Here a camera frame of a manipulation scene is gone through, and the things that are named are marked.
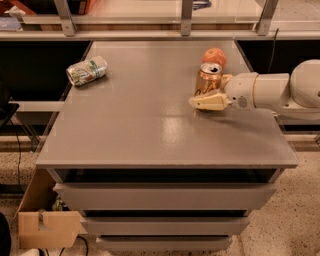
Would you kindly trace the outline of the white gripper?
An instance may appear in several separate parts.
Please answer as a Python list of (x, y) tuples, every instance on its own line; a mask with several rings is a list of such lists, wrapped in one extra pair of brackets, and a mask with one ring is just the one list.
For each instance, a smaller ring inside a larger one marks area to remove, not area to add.
[(230, 105), (240, 110), (254, 109), (253, 89), (258, 74), (241, 73), (236, 76), (224, 74), (220, 88), (225, 93), (202, 94), (189, 99), (189, 104), (199, 110), (222, 111)]

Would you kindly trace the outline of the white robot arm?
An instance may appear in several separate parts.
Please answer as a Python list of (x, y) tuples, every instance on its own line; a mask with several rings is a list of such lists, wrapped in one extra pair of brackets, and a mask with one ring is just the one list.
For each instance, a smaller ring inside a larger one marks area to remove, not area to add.
[(216, 63), (201, 65), (196, 91), (189, 99), (199, 110), (222, 111), (228, 106), (241, 110), (270, 109), (277, 114), (320, 119), (320, 60), (300, 63), (291, 74), (241, 73), (222, 75)]

